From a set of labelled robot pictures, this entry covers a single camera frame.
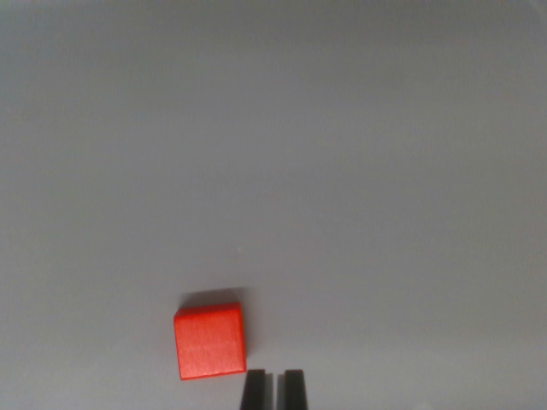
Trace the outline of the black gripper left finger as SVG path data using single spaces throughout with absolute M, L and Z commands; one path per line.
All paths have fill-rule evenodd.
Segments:
M 264 369 L 253 369 L 246 373 L 240 410 L 266 409 L 267 374 Z

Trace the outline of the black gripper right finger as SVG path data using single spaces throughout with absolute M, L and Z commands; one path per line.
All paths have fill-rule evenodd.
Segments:
M 308 410 L 304 372 L 300 369 L 285 371 L 285 410 Z

